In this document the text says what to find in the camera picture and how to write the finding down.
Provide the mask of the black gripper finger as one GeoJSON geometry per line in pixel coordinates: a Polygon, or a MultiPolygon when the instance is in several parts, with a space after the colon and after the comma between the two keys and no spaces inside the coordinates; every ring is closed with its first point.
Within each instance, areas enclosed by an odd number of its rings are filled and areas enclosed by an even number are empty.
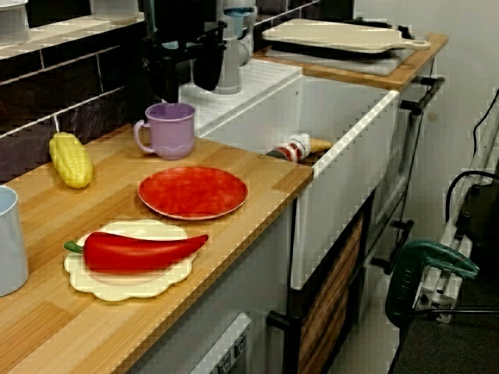
{"type": "Polygon", "coordinates": [[[223,44],[215,46],[197,45],[194,48],[193,82],[196,86],[213,91],[218,85],[225,53],[223,44]]]}
{"type": "Polygon", "coordinates": [[[167,102],[179,101],[177,61],[171,58],[156,58],[150,62],[150,82],[154,93],[167,102]]]}

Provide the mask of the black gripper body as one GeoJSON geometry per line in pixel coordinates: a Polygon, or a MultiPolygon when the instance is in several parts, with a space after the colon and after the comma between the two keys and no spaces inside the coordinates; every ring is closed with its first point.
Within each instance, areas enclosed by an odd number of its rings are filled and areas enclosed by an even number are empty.
{"type": "Polygon", "coordinates": [[[173,64],[196,59],[206,65],[221,65],[225,53],[223,20],[188,24],[171,23],[172,29],[161,31],[152,19],[146,21],[147,34],[142,41],[144,65],[166,60],[173,64]]]}

